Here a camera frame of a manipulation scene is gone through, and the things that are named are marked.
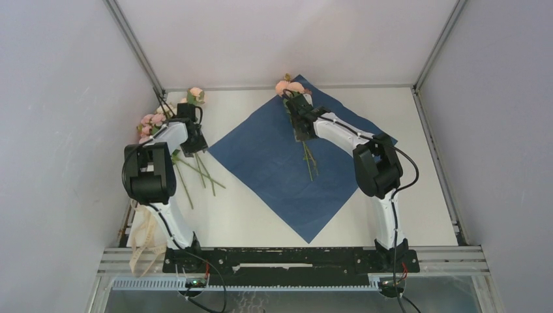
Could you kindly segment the cream white fake rose stem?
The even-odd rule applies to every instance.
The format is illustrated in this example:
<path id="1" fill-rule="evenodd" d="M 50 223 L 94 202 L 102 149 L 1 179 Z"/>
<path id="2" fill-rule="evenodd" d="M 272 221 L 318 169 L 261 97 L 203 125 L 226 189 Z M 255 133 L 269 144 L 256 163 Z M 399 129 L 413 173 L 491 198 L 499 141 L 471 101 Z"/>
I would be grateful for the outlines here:
<path id="1" fill-rule="evenodd" d="M 177 113 L 177 109 L 172 104 L 162 104 L 156 109 L 156 114 L 166 117 L 173 117 Z"/>

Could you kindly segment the peach fake rose stem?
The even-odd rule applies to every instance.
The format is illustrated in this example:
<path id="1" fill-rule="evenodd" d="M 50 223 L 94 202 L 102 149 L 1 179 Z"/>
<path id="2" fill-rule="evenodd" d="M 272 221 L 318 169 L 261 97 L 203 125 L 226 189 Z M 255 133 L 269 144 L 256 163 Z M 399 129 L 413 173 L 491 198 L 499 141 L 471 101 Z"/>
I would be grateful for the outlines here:
<path id="1" fill-rule="evenodd" d="M 286 109 L 286 113 L 288 114 L 291 123 L 293 122 L 291 111 L 286 106 L 289 98 L 293 98 L 296 96 L 303 96 L 303 98 L 307 101 L 307 106 L 311 109 L 313 108 L 312 92 L 309 89 L 303 87 L 301 83 L 293 82 L 289 74 L 285 74 L 284 79 L 280 80 L 275 85 L 275 92 L 280 98 L 282 98 L 283 105 Z M 303 160 L 307 164 L 310 180 L 313 181 L 314 177 L 319 175 L 317 162 L 313 157 L 312 151 L 306 144 L 306 140 L 302 139 L 300 135 L 299 127 L 293 126 L 293 135 L 294 135 L 295 141 L 300 142 L 303 146 Z"/>

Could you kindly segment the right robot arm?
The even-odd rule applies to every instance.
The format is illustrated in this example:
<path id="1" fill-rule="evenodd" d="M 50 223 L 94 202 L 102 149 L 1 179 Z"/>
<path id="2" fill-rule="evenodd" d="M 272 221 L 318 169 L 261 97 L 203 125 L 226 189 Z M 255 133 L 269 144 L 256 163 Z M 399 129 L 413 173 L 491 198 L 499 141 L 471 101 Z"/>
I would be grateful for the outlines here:
<path id="1" fill-rule="evenodd" d="M 309 94 L 287 89 L 282 97 L 298 140 L 327 140 L 352 157 L 356 183 L 372 200 L 377 218 L 377 263 L 394 271 L 409 247 L 396 209 L 403 169 L 391 137 L 365 132 L 327 108 L 315 108 Z"/>

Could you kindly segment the blue wrapping paper sheet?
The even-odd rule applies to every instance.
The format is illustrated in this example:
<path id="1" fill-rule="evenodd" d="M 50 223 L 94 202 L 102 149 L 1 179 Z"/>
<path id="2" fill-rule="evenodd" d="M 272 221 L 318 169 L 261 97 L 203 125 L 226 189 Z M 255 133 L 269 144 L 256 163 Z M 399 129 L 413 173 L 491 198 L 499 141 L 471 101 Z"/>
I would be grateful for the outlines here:
<path id="1" fill-rule="evenodd" d="M 371 246 L 380 230 L 348 151 L 324 139 L 304 158 L 271 91 L 210 91 L 209 169 L 224 188 L 208 208 L 208 245 Z"/>

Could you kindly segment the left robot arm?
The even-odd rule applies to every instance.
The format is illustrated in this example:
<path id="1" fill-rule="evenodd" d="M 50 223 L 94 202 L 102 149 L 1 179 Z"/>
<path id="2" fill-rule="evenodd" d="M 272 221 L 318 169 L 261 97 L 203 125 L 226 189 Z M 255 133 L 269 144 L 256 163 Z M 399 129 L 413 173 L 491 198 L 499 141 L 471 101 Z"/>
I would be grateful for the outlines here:
<path id="1" fill-rule="evenodd" d="M 125 147 L 121 174 L 130 198 L 144 205 L 162 227 L 168 248 L 182 250 L 178 262 L 189 272 L 202 267 L 204 255 L 195 231 L 173 198 L 177 190 L 173 155 L 195 157 L 207 149 L 202 119 L 201 107 L 179 103 L 176 114 L 155 124 L 144 141 Z"/>

